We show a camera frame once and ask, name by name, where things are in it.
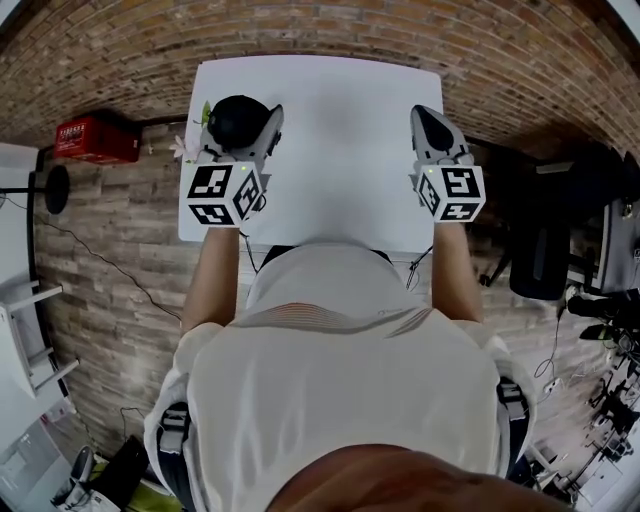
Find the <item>small white side table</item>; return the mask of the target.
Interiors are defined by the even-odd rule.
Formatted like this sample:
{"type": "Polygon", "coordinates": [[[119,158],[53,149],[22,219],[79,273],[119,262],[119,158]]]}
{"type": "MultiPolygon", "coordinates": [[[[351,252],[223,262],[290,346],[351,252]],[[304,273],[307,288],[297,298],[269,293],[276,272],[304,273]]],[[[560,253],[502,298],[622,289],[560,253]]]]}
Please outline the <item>small white side table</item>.
{"type": "Polygon", "coordinates": [[[53,348],[45,348],[40,352],[28,356],[20,336],[15,314],[22,309],[33,306],[63,292],[62,286],[32,293],[29,297],[21,298],[13,303],[0,301],[0,362],[8,370],[12,380],[33,399],[49,384],[57,383],[75,370],[80,361],[74,359],[61,369],[55,370],[51,376],[36,384],[33,380],[34,369],[53,354],[53,348]]]}

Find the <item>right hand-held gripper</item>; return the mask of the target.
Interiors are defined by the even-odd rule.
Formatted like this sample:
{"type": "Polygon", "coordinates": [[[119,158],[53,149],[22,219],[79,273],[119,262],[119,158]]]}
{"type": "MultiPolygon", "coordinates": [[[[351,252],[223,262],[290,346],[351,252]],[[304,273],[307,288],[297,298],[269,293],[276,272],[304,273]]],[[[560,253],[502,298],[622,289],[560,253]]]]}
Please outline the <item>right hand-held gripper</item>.
{"type": "Polygon", "coordinates": [[[416,105],[410,114],[416,155],[409,175],[422,207],[436,223],[473,221],[486,202],[482,168],[461,132],[443,114],[416,105]]]}

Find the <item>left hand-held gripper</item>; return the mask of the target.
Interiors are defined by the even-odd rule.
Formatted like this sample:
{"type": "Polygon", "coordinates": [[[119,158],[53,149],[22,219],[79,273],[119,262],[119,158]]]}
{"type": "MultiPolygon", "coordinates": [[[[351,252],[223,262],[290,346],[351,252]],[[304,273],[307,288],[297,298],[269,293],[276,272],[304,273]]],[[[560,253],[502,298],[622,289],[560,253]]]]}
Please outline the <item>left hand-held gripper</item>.
{"type": "Polygon", "coordinates": [[[284,109],[268,108],[270,118],[249,147],[225,151],[210,135],[213,162],[186,164],[187,218],[206,228],[239,228],[266,206],[266,189],[271,176],[264,172],[282,137],[284,109]]]}

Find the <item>lime green mat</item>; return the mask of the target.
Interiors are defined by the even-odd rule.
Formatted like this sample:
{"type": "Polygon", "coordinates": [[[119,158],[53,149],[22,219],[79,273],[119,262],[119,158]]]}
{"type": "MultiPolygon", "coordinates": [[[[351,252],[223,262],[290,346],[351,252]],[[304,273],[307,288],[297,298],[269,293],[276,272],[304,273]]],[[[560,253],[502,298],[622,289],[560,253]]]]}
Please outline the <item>lime green mat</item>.
{"type": "Polygon", "coordinates": [[[171,495],[158,492],[154,486],[142,479],[129,503],[119,509],[98,493],[91,493],[90,512],[183,512],[180,502],[171,495]]]}

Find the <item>red plastic crate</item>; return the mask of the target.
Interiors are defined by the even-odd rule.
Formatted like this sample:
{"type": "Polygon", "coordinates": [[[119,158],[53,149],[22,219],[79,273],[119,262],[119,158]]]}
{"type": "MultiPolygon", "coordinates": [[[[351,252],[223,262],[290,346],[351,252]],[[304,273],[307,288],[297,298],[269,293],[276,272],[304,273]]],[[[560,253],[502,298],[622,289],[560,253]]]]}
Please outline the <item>red plastic crate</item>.
{"type": "Polygon", "coordinates": [[[94,164],[137,162],[141,131],[130,122],[85,116],[56,129],[54,157],[94,164]]]}

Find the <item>black tripod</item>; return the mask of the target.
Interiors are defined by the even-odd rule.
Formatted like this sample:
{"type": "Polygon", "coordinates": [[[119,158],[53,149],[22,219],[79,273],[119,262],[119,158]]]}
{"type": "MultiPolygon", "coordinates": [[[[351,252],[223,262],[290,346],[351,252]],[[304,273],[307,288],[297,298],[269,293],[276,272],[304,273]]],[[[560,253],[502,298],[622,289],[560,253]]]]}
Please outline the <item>black tripod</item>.
{"type": "Polygon", "coordinates": [[[602,426],[609,421],[616,434],[626,437],[640,419],[640,412],[624,401],[632,389],[632,386],[627,384],[627,379],[621,380],[611,388],[614,374],[608,372],[607,375],[607,379],[604,377],[599,379],[598,392],[587,401],[587,404],[595,410],[592,423],[594,426],[602,426]]]}

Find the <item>pink artificial flowers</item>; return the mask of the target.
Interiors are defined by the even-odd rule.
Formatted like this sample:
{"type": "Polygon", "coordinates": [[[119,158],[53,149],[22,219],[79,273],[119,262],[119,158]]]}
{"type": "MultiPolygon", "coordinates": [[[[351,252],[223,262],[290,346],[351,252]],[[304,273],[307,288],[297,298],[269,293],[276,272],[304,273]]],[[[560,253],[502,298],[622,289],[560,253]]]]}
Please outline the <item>pink artificial flowers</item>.
{"type": "Polygon", "coordinates": [[[204,164],[215,160],[210,151],[212,142],[207,131],[211,111],[211,104],[206,100],[196,114],[188,119],[184,135],[174,137],[169,145],[174,159],[186,164],[204,164]]]}

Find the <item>person's right forearm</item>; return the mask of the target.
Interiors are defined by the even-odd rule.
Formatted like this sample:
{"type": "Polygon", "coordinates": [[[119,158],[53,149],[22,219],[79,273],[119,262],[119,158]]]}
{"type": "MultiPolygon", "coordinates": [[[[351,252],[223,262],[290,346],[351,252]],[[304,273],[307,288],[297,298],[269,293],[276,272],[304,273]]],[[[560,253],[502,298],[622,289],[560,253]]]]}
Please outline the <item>person's right forearm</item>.
{"type": "Polygon", "coordinates": [[[432,306],[451,320],[483,322],[481,290],[461,223],[436,223],[431,276],[432,306]]]}

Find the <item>black bag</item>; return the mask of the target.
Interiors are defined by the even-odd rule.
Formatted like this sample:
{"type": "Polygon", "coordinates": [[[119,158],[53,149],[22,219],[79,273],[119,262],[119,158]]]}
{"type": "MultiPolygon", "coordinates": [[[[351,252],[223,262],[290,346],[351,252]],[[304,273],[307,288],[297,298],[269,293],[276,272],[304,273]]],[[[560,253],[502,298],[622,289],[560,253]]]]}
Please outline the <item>black bag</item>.
{"type": "Polygon", "coordinates": [[[90,487],[118,510],[123,510],[133,497],[148,464],[143,444],[135,436],[130,436],[90,487]]]}

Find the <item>black standing fan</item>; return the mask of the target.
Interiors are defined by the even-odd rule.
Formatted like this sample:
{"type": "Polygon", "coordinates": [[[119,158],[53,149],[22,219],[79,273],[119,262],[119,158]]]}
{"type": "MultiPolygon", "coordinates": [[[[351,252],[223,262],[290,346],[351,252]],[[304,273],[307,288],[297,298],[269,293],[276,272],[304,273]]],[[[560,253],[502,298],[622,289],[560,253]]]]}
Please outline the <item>black standing fan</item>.
{"type": "Polygon", "coordinates": [[[47,211],[52,215],[60,214],[66,207],[70,193],[70,178],[63,165],[54,166],[47,176],[43,187],[0,187],[0,209],[11,194],[41,194],[44,196],[47,211]]]}

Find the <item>white desk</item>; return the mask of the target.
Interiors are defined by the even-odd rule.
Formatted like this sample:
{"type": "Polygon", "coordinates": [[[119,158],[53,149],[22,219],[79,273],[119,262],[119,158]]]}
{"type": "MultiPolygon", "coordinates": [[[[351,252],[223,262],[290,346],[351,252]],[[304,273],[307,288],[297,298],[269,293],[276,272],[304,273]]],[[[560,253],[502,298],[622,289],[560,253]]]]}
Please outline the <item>white desk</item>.
{"type": "Polygon", "coordinates": [[[604,294],[640,288],[640,200],[605,208],[598,279],[604,294]]]}

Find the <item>person's black trousers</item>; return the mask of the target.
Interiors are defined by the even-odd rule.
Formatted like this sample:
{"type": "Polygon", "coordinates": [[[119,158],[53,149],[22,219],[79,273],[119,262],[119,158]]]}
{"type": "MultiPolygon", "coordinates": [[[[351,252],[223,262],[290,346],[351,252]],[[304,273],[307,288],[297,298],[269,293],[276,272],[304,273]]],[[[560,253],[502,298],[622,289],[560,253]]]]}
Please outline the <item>person's black trousers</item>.
{"type": "MultiPolygon", "coordinates": [[[[266,256],[264,257],[264,260],[260,266],[260,268],[264,268],[270,261],[274,260],[275,258],[278,258],[280,256],[282,256],[283,254],[291,251],[295,249],[295,246],[282,246],[282,245],[274,245],[266,254],[266,256]]],[[[377,251],[374,250],[374,253],[378,254],[380,257],[382,257],[384,260],[386,260],[387,262],[391,263],[391,259],[388,257],[388,255],[382,251],[377,251]]]]}

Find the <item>person's left forearm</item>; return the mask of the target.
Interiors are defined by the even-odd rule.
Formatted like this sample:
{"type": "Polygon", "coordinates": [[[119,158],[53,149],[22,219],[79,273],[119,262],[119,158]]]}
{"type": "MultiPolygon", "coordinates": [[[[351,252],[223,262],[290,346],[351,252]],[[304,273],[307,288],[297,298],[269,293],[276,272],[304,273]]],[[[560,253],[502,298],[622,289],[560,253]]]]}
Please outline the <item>person's left forearm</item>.
{"type": "Polygon", "coordinates": [[[237,228],[207,231],[183,306],[183,333],[205,323],[226,326],[235,318],[239,257],[237,228]]]}

